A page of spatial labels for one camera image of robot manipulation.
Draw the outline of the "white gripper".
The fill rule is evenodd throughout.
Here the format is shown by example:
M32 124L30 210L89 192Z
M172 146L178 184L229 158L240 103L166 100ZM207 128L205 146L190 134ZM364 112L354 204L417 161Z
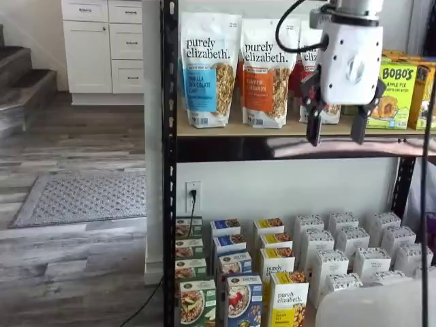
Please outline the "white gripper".
M326 104L357 106L351 139L364 142L368 118L386 90L379 78L383 27L377 23L357 22L355 18L334 15L323 28L328 38L319 54L319 64L300 83L302 104L307 110L307 141L320 141L321 113Z

